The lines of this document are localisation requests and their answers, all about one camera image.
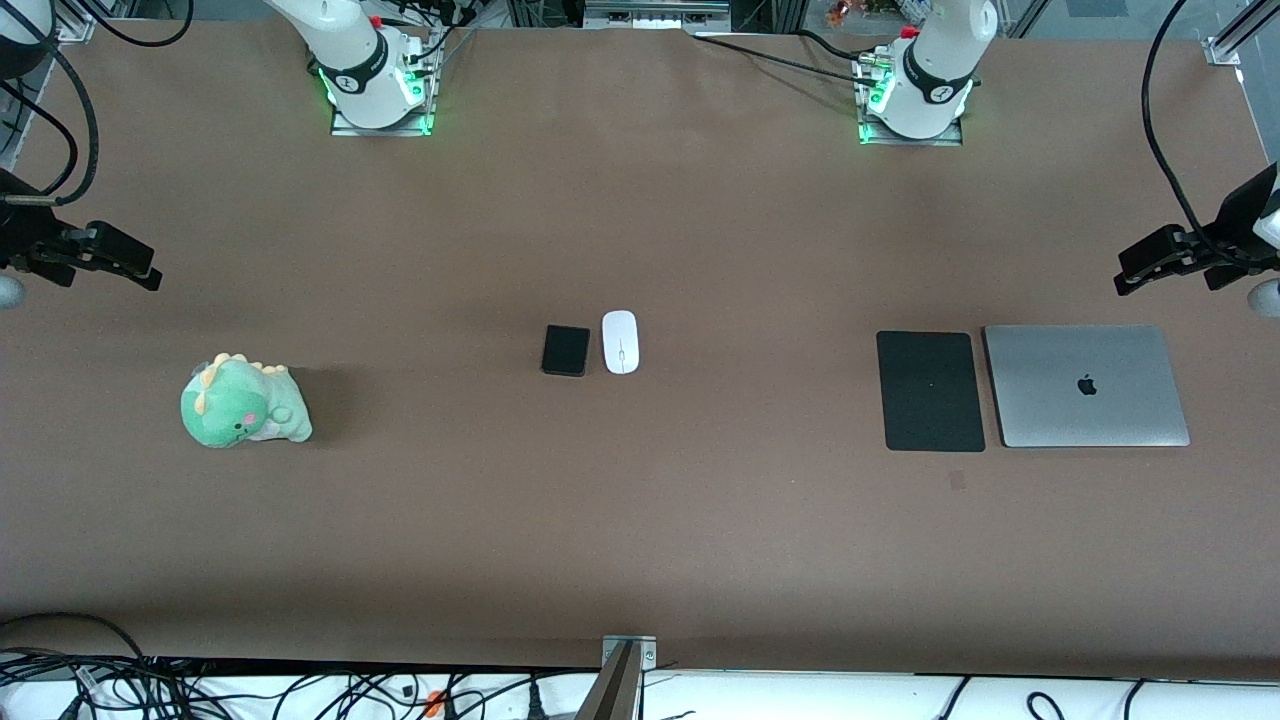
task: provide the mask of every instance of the brown tabletop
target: brown tabletop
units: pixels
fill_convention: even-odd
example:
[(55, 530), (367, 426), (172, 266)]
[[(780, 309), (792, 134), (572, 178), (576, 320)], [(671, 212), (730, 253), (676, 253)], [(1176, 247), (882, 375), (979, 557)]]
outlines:
[[(60, 215), (164, 287), (26, 278), (0, 316), (0, 609), (156, 655), (590, 664), (635, 632), (685, 666), (1275, 675), (1280, 325), (1253, 283), (1111, 287), (1180, 219), (1146, 51), (996, 42), (964, 147), (902, 149), (838, 81), (681, 32), (477, 32), (434, 137), (352, 140), (280, 20), (100, 33), (68, 56), (101, 168)], [(63, 77), (46, 105), (83, 137)], [(1265, 165), (1196, 45), (1153, 108), (1202, 217)], [(19, 173), (63, 154), (38, 127)], [(548, 323), (617, 307), (637, 373), (539, 372)], [(876, 332), (969, 332), (983, 374), (993, 323), (1158, 324), (1192, 446), (1006, 450), (982, 380), (986, 452), (886, 450)], [(178, 397), (221, 351), (297, 368), (314, 442), (196, 445)]]

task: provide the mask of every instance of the stuffed animal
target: stuffed animal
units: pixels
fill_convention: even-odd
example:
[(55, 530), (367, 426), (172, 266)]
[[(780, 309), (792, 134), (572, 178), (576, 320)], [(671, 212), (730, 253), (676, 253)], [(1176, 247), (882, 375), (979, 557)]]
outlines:
[(288, 368), (225, 352), (197, 369), (182, 391), (182, 424), (205, 447), (311, 437), (307, 406)]

